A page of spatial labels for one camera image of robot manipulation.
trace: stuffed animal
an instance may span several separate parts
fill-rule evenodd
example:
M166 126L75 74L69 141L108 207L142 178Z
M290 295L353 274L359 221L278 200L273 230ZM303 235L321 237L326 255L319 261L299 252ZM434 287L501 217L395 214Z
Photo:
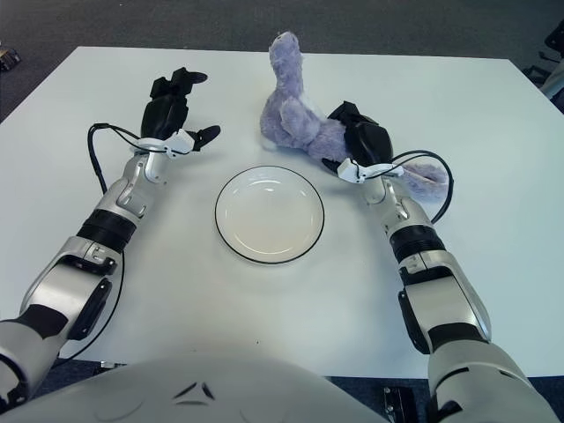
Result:
M301 52L293 33L279 35L270 48L276 90L261 115L263 135L283 147L301 148L316 160L347 158L341 122L327 119L303 91Z
M327 118L304 92L298 38L290 32L282 33L271 44L269 53L277 82L261 114L263 135L278 146L301 148L324 163L341 163L351 157L346 148L345 126ZM448 178L440 167L405 164L402 178L418 201L438 202L446 195Z

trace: plate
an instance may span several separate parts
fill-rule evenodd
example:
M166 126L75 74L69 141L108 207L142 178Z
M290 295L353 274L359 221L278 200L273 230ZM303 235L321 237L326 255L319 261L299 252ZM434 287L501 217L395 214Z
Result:
M215 221L231 249L259 263L303 256L323 230L323 203L311 183L283 167L234 176L219 193Z

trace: floor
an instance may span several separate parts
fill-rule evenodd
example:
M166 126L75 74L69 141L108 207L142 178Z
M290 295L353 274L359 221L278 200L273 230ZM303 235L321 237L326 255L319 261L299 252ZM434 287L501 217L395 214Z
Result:
M265 51L291 29L305 52L504 57L550 70L538 51L563 18L562 0L2 0L0 40L23 62L0 74L0 122L79 45ZM94 367L53 370L38 395ZM414 388L421 417L428 396L422 380L332 381L378 412L384 386ZM564 378L532 381L564 419Z

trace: black cable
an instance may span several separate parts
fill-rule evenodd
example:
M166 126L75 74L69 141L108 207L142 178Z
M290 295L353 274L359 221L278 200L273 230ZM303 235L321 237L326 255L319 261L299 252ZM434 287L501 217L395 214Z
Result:
M124 128L120 128L119 126L111 125L109 123L95 123L88 130L88 135L86 137L86 144L88 145L88 155L90 156L90 162L92 163L94 173L96 174L96 177L98 178L98 182L100 183L100 186L102 188L102 192L104 194L106 194L108 187L106 186L106 182L104 181L104 178L102 177L102 169L100 167L100 163L99 163L98 159L96 158L96 153L94 152L94 142L93 142L94 141L94 132L96 132L97 130L112 130L123 141L125 141L127 144L131 145L132 147L134 147L134 148L136 148L136 149L138 149L142 152L158 152L158 153L166 153L167 152L167 150L152 150L150 148L144 148L144 147L141 147L141 146L139 146L135 143L132 143L131 141L129 141L129 139L124 137L122 135L122 133L129 135L130 137L135 138L135 139L140 139L140 138L137 135L135 135L133 132L125 130ZM179 152L177 150L171 150L171 151L174 154L180 154L182 156L185 156L185 155L190 153L190 152Z
M98 158L96 157L96 151L94 150L93 135L94 135L94 132L96 132L96 130L101 130L101 129L106 129L106 128L110 128L110 129L114 130L113 125L108 125L107 123L95 123L88 130L88 135L86 137L86 143L88 145L88 153L90 155L90 161L92 162L92 166L94 168L94 173L96 174L96 176L98 177L98 181L100 182L100 187L102 189L103 194L106 194L106 191L108 191L108 188L106 186L106 181L104 180L104 175L102 174L102 171L101 171L101 168L100 168L100 163L98 162ZM132 134L128 130L123 130L122 128L117 128L117 129L122 130L124 133L126 133L126 134L128 134L132 137L136 137L135 134ZM122 137L122 135L118 132L118 130L114 130L114 131L115 131L116 134L118 134L120 137ZM115 297L115 303L114 303L114 306L112 307L112 311L110 311L110 313L109 313L108 319L106 320L104 325L101 327L101 329L98 331L96 336L94 338L92 338L90 340L90 342L88 342L88 344L86 344L85 346L80 348L77 352L72 354L70 357L67 357L64 360L58 361L52 368L60 367L63 364L66 364L69 361L74 360L80 354L82 354L84 351L86 351L86 349L88 349L90 347L90 345L92 345L94 342L96 342L96 339L98 339L100 337L100 335L102 334L102 332L107 328L110 321L112 320L112 317L114 316L115 311L117 310L117 305L119 304L120 298L122 297L123 280L124 279L125 279L125 251L122 251L122 276L120 277L120 287L117 290L117 296Z
M444 200L444 202L442 203L441 208L439 209L439 211L437 212L437 214L434 215L434 217L431 219L431 223L436 223L439 221L440 218L442 218L442 216L444 216L444 213L447 212L447 210L449 209L450 206L450 202L452 201L452 194L454 191L454 184L455 184L455 180L452 176L452 172L450 171L450 167L447 164L447 162L441 157L439 156L437 153L435 152L430 152L429 150L411 150L409 152L402 152L401 154L398 154L396 157L394 157L391 161L396 161L401 159L402 157L405 156L410 156L413 154L417 154L416 156L410 157L407 160L404 160L400 163L398 163L396 166L381 172L379 174L375 174L374 176L370 176L367 179L374 179L374 178L378 178L384 174L387 174L389 172L391 172L392 170L402 166L404 163L407 163L408 161L414 160L414 159L418 159L419 157L431 157L435 160L438 160L439 162L441 162L442 166L444 167L444 170L447 172L447 176L449 178L449 186L447 187L447 196Z
M139 138L137 135L135 135L132 132L129 132L128 130L125 130L124 128L120 128L119 126L115 126L115 125L110 125L108 123L106 123L107 128L110 128L113 132L115 132L117 135L120 136L120 138L125 141L127 144L131 145L132 147L137 148L138 150L141 150L142 152L167 152L167 150L152 150L150 148L144 148L144 147L140 147L139 145L132 143L131 141L129 141L129 139L127 139L126 137L124 137L121 132L123 132L124 134L129 135L130 137L133 137L135 139L141 139ZM179 152L178 150L171 150L171 152L173 152L174 154L180 154L182 156L185 156L187 154L189 154L190 152Z

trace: robotic hand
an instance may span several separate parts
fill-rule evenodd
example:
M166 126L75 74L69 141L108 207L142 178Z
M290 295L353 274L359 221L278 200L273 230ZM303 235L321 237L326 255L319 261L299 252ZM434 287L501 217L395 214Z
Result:
M338 175L363 184L364 197L397 259L404 282L398 299L407 333L415 348L430 354L429 419L558 421L517 364L491 343L484 304L421 206L410 198L398 178L401 167L389 163L390 139L379 137L375 143L363 138L366 129L347 127L347 131L356 134L345 139L362 165L347 159L338 167ZM367 157L375 159L367 162Z
M219 134L219 126L182 129L186 95L206 78L181 68L170 81L154 81L142 138L122 178L106 190L100 167L95 169L103 198L30 286L20 316L0 322L0 412L29 399L68 340L90 334L112 287L106 276L114 273L123 249L167 183L168 163L199 151ZM99 123L89 131L91 157L93 132L108 127Z

